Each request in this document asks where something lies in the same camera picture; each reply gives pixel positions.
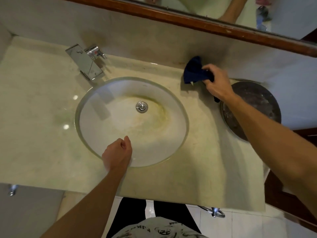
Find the sink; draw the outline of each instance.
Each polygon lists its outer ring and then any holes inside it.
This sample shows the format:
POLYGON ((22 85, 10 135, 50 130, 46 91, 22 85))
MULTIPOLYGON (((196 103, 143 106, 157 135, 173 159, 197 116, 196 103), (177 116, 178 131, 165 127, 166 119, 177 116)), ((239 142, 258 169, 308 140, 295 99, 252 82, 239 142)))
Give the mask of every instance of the sink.
POLYGON ((146 79, 121 77, 90 89, 75 115, 78 135, 101 157, 106 147, 128 135, 133 148, 132 167, 169 158, 188 133, 184 106, 167 88, 146 79))

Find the faucet handle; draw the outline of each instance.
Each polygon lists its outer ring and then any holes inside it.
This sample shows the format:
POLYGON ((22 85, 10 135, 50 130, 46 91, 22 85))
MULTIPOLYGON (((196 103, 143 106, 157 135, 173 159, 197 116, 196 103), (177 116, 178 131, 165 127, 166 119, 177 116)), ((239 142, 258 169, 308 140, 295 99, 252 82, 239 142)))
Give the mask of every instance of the faucet handle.
POLYGON ((92 59, 92 60, 95 60, 97 59, 98 57, 102 57, 103 59, 106 59, 106 56, 105 54, 99 49, 98 46, 96 45, 92 45, 88 48, 86 48, 84 50, 88 56, 92 59))

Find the marble countertop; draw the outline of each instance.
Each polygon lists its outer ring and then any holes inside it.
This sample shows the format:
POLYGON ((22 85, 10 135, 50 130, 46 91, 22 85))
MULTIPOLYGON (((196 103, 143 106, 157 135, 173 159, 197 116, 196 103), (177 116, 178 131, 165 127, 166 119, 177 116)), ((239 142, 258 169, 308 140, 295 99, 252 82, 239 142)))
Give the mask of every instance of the marble countertop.
MULTIPOLYGON (((106 174, 74 126, 91 86, 66 48, 16 36, 0 63, 0 182, 87 193, 106 174)), ((184 145, 163 162, 128 168, 119 196, 264 210, 263 163, 226 127, 202 83, 185 85, 182 69, 143 61, 107 55, 98 62, 104 80, 135 76, 165 86, 189 117, 184 145)))

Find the blue cloth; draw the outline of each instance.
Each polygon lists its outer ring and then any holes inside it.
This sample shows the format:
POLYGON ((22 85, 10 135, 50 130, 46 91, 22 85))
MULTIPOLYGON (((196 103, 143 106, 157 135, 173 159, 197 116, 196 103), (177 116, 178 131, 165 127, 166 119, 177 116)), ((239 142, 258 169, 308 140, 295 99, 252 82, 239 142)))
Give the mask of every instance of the blue cloth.
MULTIPOLYGON (((190 59, 184 70, 184 83, 189 84, 191 82, 198 82, 206 79, 213 82, 215 80, 213 73, 209 70, 201 69, 202 67, 199 56, 190 59)), ((214 100, 217 103, 220 102, 220 100, 216 97, 214 97, 214 100)))

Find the chrome drain stopper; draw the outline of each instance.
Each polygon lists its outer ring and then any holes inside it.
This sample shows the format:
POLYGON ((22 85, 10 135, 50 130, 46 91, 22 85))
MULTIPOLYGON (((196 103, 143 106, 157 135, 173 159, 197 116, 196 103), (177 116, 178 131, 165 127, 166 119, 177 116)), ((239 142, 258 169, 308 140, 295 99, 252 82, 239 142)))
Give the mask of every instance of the chrome drain stopper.
POLYGON ((135 107, 139 113, 145 113, 149 108, 145 102, 138 102, 135 107))

